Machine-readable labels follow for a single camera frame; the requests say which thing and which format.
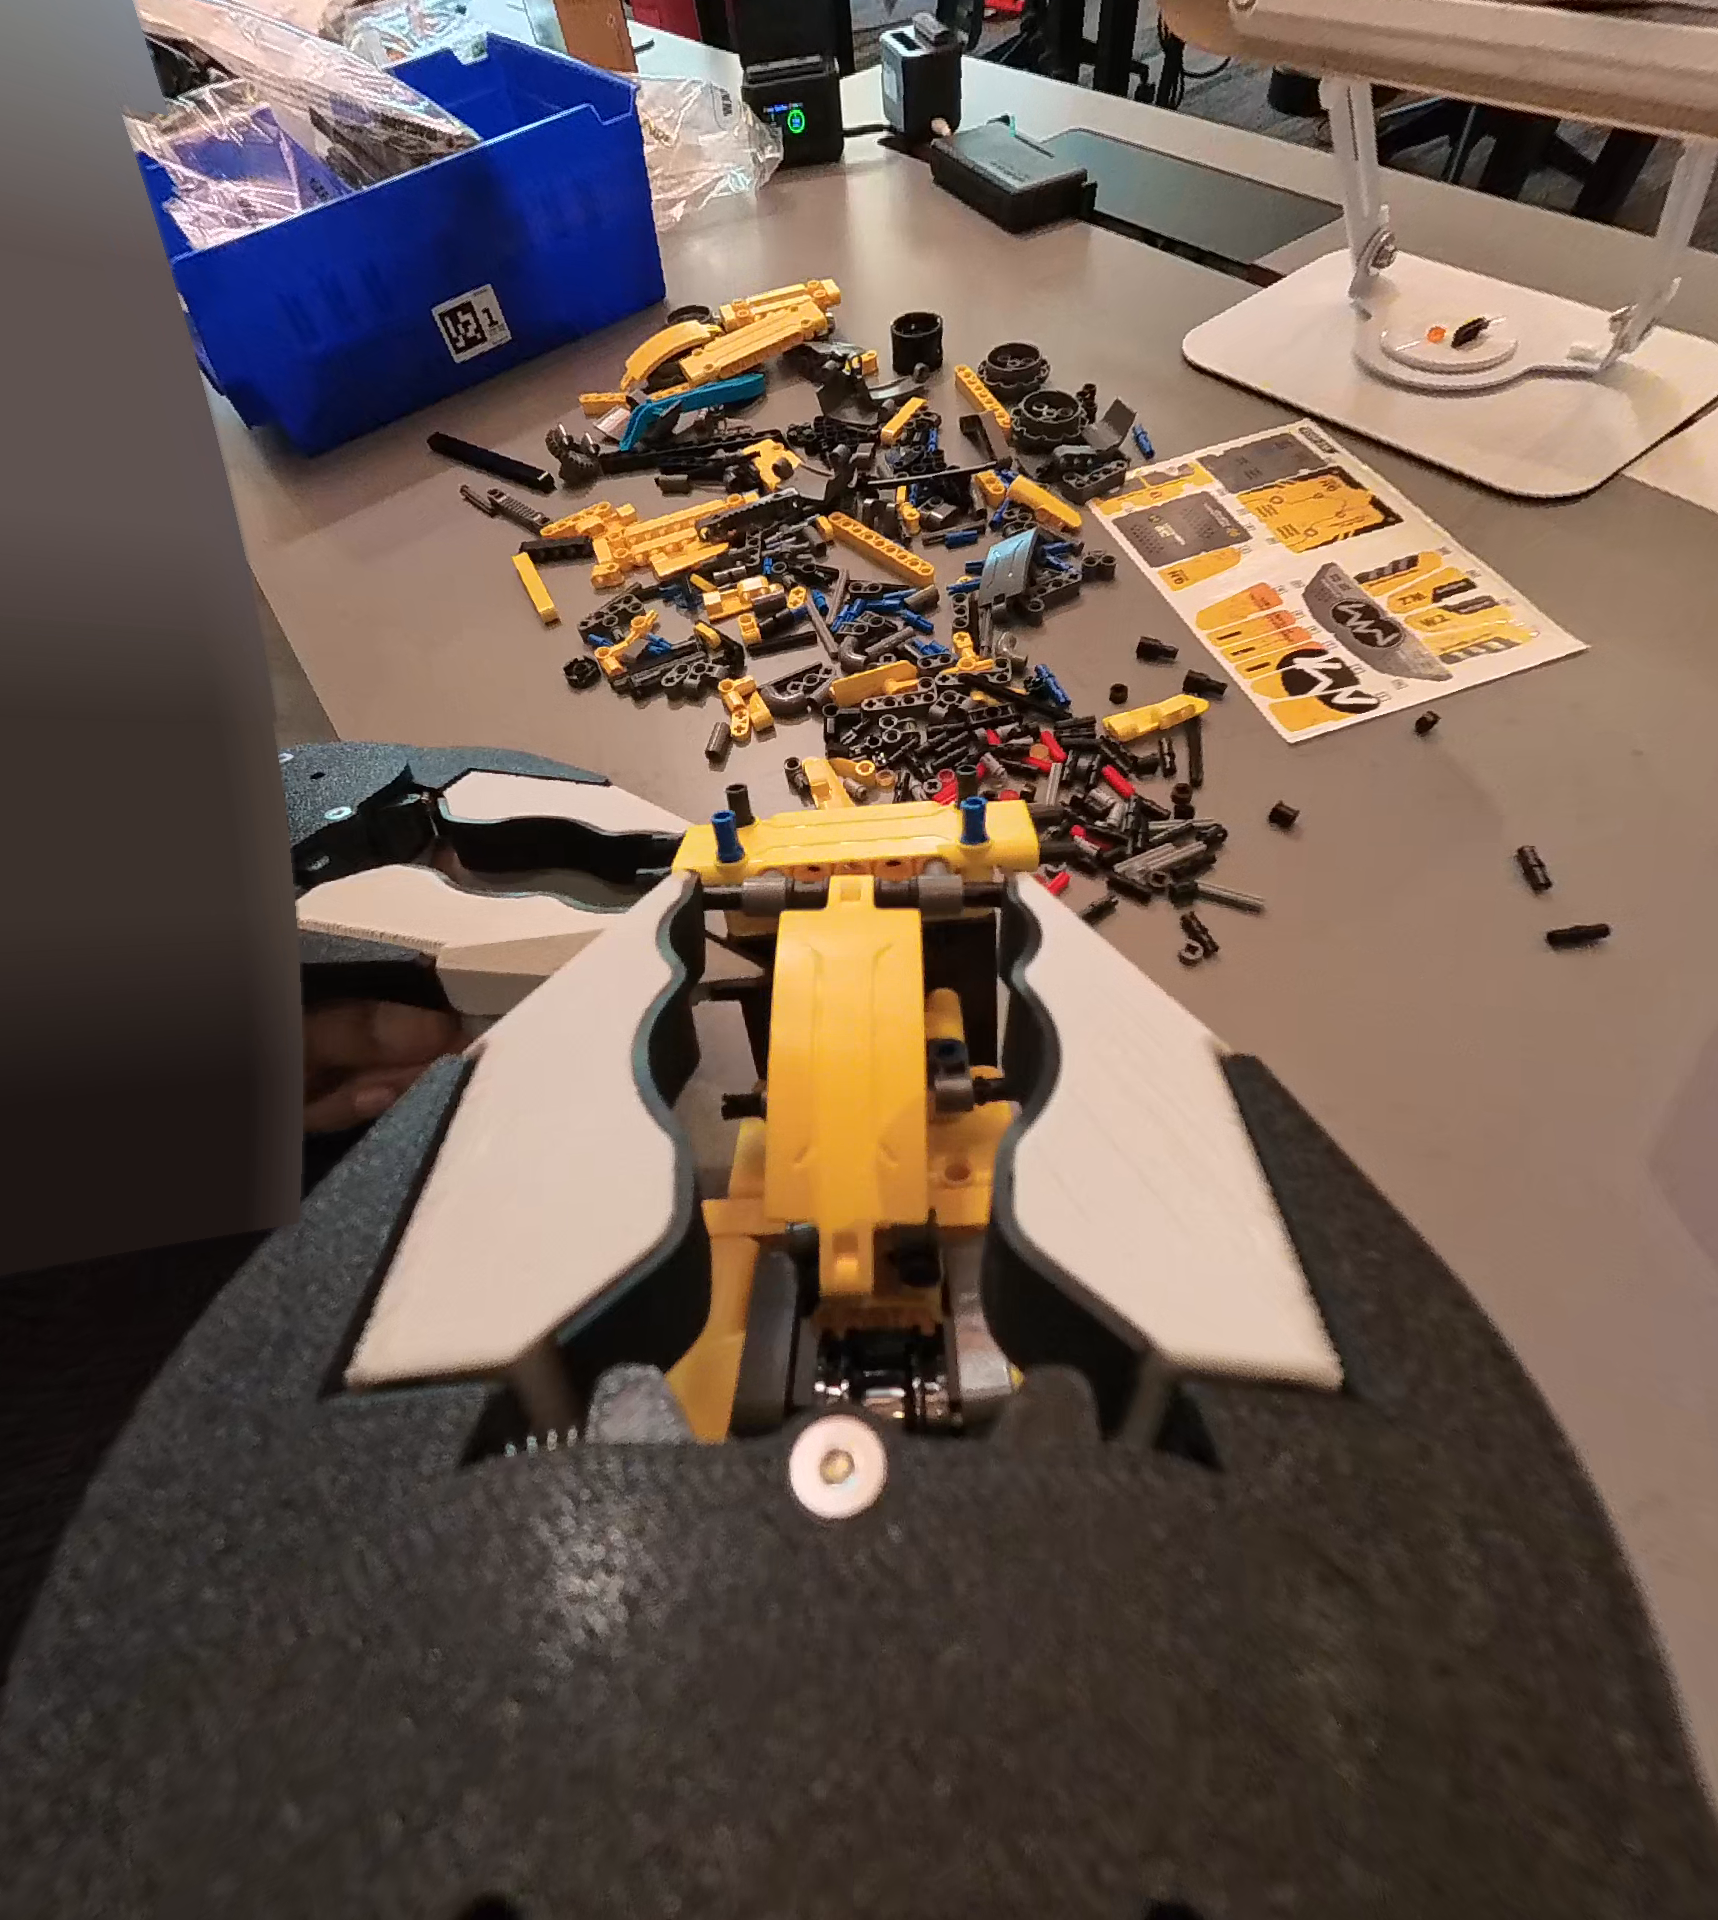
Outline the yellow black toy brick model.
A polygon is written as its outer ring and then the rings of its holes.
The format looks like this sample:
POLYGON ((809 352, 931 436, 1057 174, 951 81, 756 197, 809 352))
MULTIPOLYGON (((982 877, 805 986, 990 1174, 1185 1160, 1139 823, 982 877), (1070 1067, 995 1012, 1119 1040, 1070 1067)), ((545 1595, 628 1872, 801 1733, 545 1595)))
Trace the yellow black toy brick model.
MULTIPOLYGON (((805 808, 756 817, 731 802, 709 828, 692 828, 676 868, 702 885, 720 941, 747 969, 711 980, 744 1016, 749 1086, 720 1098, 734 1129, 762 1107, 771 1012, 775 918, 822 903, 828 879, 868 874, 892 896, 917 896, 927 921, 925 982, 957 993, 976 1066, 994 1072, 988 1095, 1007 1095, 1000 1051, 1000 940, 1011 877, 1040 866, 1040 837, 1019 799, 893 802, 805 808)), ((758 1437, 800 1417, 855 1416, 910 1434, 980 1427, 1015 1390, 1015 1369, 990 1331, 980 1231, 905 1243, 888 1274, 910 1287, 835 1308, 820 1298, 817 1258, 786 1243, 717 1239, 708 1228, 709 1309, 697 1342, 670 1371, 695 1437, 758 1437)))

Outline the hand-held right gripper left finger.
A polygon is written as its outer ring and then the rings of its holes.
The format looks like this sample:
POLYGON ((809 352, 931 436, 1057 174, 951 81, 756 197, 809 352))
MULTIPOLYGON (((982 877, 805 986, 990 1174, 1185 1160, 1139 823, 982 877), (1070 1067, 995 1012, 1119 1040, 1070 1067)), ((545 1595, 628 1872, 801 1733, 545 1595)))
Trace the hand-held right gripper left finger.
POLYGON ((465 1054, 345 1355, 348 1394, 500 1386, 583 1427, 616 1366, 702 1331, 709 1253, 673 1105, 697 1061, 702 883, 662 877, 465 1054))

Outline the clear plastic bag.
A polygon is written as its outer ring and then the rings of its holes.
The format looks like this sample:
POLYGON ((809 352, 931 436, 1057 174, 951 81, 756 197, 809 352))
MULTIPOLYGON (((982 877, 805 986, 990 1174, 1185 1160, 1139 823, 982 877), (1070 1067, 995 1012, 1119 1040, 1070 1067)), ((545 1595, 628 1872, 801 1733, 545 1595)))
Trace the clear plastic bag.
POLYGON ((480 134, 257 4, 137 1, 161 106, 124 116, 180 244, 205 252, 462 156, 480 134))
POLYGON ((758 197, 781 164, 781 137, 725 85, 692 76, 633 80, 654 231, 758 197))

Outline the yellow printed leaflet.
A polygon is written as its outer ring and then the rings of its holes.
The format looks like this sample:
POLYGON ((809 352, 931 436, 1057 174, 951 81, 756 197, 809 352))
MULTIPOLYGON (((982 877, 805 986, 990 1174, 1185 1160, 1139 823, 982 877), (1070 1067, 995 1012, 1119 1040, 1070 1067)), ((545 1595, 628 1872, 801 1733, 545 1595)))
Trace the yellow printed leaflet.
POLYGON ((1133 468, 1086 512, 1292 742, 1586 651, 1310 420, 1133 468))

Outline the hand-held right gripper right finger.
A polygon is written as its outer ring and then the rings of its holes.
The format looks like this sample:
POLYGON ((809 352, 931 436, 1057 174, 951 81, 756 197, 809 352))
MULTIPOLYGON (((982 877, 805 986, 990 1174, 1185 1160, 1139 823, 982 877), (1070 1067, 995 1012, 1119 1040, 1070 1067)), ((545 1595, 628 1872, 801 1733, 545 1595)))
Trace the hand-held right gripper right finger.
POLYGON ((1033 877, 1009 883, 1000 929, 1015 1107, 992 1188, 1000 1247, 1133 1355, 1339 1388, 1218 1036, 1033 877))

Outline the blue plastic bin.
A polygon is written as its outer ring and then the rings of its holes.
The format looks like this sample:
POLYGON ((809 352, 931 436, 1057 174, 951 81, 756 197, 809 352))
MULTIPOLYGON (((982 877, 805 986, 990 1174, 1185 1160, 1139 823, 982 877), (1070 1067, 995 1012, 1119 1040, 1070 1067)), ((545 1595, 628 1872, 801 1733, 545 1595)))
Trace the blue plastic bin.
POLYGON ((635 85, 489 34, 465 59, 391 68, 471 142, 320 197, 317 156, 286 149, 259 107, 237 135, 197 109, 188 134, 229 185, 286 197, 280 218, 196 242, 201 206, 161 156, 135 164, 200 370, 243 423, 303 454, 632 317, 666 291, 635 85))

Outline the person's left hand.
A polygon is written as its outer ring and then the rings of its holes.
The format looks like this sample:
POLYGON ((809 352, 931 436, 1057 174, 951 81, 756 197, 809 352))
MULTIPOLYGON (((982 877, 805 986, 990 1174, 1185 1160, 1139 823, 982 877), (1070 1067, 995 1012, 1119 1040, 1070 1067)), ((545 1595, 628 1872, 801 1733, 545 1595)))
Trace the person's left hand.
POLYGON ((343 997, 302 1012, 302 1129, 333 1135, 383 1116, 416 1077, 468 1043, 462 1016, 435 1005, 343 997))

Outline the black flat box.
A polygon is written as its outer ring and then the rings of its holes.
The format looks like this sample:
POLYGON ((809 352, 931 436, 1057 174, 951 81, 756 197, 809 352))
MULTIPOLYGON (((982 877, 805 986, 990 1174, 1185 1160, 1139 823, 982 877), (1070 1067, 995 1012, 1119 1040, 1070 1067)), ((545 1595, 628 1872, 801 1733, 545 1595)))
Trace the black flat box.
POLYGON ((1002 120, 936 135, 925 157, 941 192, 1007 234, 1086 221, 1096 209, 1084 166, 1002 120))

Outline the pile of small brick pieces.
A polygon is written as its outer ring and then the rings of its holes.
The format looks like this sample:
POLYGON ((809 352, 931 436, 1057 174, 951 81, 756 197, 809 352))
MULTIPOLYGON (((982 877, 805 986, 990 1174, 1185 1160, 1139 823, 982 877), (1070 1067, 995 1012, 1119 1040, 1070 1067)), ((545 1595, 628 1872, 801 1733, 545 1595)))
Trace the pile of small brick pieces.
POLYGON ((1165 901, 1180 964, 1208 962, 1208 908, 1264 910, 1222 875, 1230 828, 1198 811, 1223 683, 1189 670, 1129 706, 1115 682, 1090 712, 1029 650, 1115 575, 1086 508, 1145 477, 1133 408, 1056 387, 1024 341, 951 364, 933 309, 893 317, 883 365, 839 308, 828 277, 677 304, 542 462, 441 429, 427 450, 468 508, 518 530, 511 567, 544 625, 564 621, 549 575, 583 572, 572 688, 715 701, 717 769, 811 728, 820 754, 783 777, 820 808, 1027 803, 1040 879, 1094 882, 1088 923, 1165 901))

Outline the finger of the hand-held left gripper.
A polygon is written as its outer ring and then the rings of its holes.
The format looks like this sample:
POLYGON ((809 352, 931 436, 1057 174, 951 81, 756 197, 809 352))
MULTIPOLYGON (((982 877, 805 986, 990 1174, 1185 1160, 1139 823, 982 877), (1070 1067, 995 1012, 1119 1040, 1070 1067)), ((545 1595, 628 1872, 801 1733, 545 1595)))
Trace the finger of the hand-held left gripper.
POLYGON ((409 866, 454 885, 641 885, 687 820, 606 780, 465 769, 422 803, 409 866))
POLYGON ((296 897, 302 1001, 389 1001, 491 1022, 630 908, 474 891, 441 874, 333 877, 296 897))

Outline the yellow brick panel with axle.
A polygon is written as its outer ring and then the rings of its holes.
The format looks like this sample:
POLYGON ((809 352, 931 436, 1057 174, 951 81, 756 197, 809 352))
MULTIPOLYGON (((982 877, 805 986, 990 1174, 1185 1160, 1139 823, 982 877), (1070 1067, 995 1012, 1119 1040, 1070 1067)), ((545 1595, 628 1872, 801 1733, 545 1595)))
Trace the yellow brick panel with axle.
POLYGON ((988 1095, 959 995, 925 980, 925 929, 920 897, 870 874, 777 913, 759 1107, 706 1204, 715 1239, 813 1253, 835 1308, 911 1287, 890 1276, 907 1243, 988 1228, 1015 1118, 988 1095))

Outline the grey black charger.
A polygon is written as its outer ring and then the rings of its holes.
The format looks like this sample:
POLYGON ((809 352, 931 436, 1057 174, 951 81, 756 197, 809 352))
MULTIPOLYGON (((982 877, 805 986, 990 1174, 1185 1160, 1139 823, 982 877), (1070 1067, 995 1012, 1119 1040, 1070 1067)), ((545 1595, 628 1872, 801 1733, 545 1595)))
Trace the grey black charger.
POLYGON ((902 144, 924 146, 962 123, 965 44, 937 11, 888 26, 875 52, 881 111, 902 144))

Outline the black charger green light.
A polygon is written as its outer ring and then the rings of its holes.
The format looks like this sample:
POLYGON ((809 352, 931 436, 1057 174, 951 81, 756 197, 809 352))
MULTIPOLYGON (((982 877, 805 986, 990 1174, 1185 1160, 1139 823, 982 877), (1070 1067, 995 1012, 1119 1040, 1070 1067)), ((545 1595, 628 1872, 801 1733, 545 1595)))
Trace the black charger green light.
POLYGON ((841 162, 839 81, 837 59, 829 54, 741 61, 741 100, 779 139, 781 171, 841 162))

